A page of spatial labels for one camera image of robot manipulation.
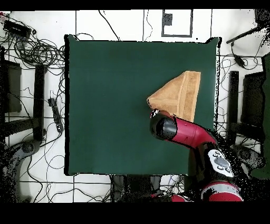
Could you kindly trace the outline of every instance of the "black cable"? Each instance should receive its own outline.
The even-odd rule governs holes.
[[[51,142],[53,142],[53,141],[55,141],[55,140],[57,140],[57,139],[60,138],[61,136],[62,136],[62,133],[58,134],[58,137],[57,137],[57,138],[55,138],[54,140],[49,141],[48,143],[46,143],[46,145],[49,144],[49,143],[51,143]],[[43,157],[44,157],[44,155],[43,155],[38,161],[36,161],[36,162],[29,168],[29,170],[30,170],[35,164],[37,164]]]
[[[28,165],[28,167],[27,167],[27,173],[28,173],[28,175],[29,175],[33,180],[35,180],[36,182],[38,182],[38,183],[41,185],[41,189],[40,189],[40,191],[38,192],[38,194],[36,195],[36,197],[35,197],[35,199],[34,199],[34,202],[33,202],[33,203],[35,203],[37,197],[40,195],[40,193],[41,193],[41,191],[42,191],[42,189],[43,189],[43,184],[42,184],[40,181],[38,181],[37,179],[33,178],[33,177],[30,175],[30,173],[29,173],[29,167],[30,167],[31,162],[32,162],[32,156],[30,156],[30,162],[29,162],[29,165]]]
[[[78,33],[78,34],[76,35],[76,37],[78,38],[78,36],[81,35],[81,34],[90,36],[90,37],[92,38],[92,40],[94,40],[94,37],[93,37],[92,35],[88,34],[88,33]]]
[[[109,27],[111,28],[112,32],[115,34],[115,36],[117,37],[117,40],[120,41],[119,37],[116,35],[115,31],[113,30],[113,28],[111,27],[110,23],[108,22],[108,20],[101,14],[100,10],[99,10],[99,14],[106,20],[107,24],[109,25]]]
[[[100,201],[100,200],[96,200],[96,198],[101,198],[101,199],[103,199],[101,196],[93,197],[93,196],[90,196],[90,195],[84,193],[82,190],[80,190],[80,189],[78,189],[78,188],[74,188],[74,189],[69,190],[69,191],[59,192],[59,193],[54,194],[54,195],[51,197],[51,199],[49,200],[49,203],[52,202],[52,199],[53,199],[56,195],[58,195],[58,194],[66,194],[66,193],[72,192],[72,191],[74,191],[74,190],[78,190],[78,191],[80,191],[82,194],[84,194],[85,196],[92,198],[91,200],[95,200],[95,201],[102,202],[102,201]]]
[[[28,113],[28,111],[27,111],[27,109],[26,109],[24,103],[21,101],[21,99],[20,99],[19,97],[17,97],[17,96],[14,95],[14,94],[12,94],[12,95],[13,95],[15,98],[17,98],[17,99],[22,103],[22,105],[23,105],[23,107],[24,107],[24,109],[25,109],[25,111],[26,111],[26,113],[27,113],[27,115],[28,115],[28,117],[29,117],[29,119],[30,119],[30,121],[31,121],[31,123],[32,123],[32,127],[34,128],[33,120],[31,119],[30,114]]]
[[[149,26],[151,26],[151,24],[148,22],[148,13],[149,13],[149,10],[147,11],[147,16],[146,16],[146,21],[147,21],[147,23],[148,23],[148,25]],[[151,26],[151,33],[150,33],[150,35],[145,39],[145,41],[149,38],[149,37],[151,37],[151,34],[152,34],[152,32],[153,32],[153,27]]]

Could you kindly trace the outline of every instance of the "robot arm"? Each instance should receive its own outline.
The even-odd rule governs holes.
[[[217,147],[216,140],[204,128],[170,116],[166,111],[153,110],[150,131],[158,139],[186,146],[191,150],[194,185],[204,201],[242,201],[239,188],[233,183],[230,163]],[[173,196],[172,201],[184,201]]]

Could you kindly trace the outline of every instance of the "orange towel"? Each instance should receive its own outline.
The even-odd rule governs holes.
[[[200,72],[185,71],[147,98],[151,109],[166,110],[189,122],[194,121]]]

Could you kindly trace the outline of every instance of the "green table surface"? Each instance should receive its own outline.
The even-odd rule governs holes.
[[[213,129],[218,42],[77,41],[69,35],[69,174],[186,174],[189,150],[151,135],[146,100],[182,72],[199,71],[194,122]]]

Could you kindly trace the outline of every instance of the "floor tile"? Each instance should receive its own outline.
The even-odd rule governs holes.
[[[100,10],[116,35],[122,41],[142,40],[143,10]],[[98,10],[77,11],[76,33],[91,34],[95,40],[114,40],[114,35],[106,20]],[[80,40],[91,40],[87,35],[79,35]]]
[[[172,13],[172,26],[176,24],[185,24],[181,14],[185,14],[186,10],[167,11]],[[192,37],[179,38],[179,37],[162,37],[162,10],[145,10],[144,11],[144,40],[147,41],[163,41],[163,42],[201,42],[205,43],[210,38],[211,27],[211,10],[194,10],[193,11],[193,24],[192,24]],[[186,33],[186,28],[183,26],[180,33]]]
[[[75,191],[74,202],[102,201],[109,194],[110,187],[110,184],[75,184],[75,188],[80,189],[82,192]]]

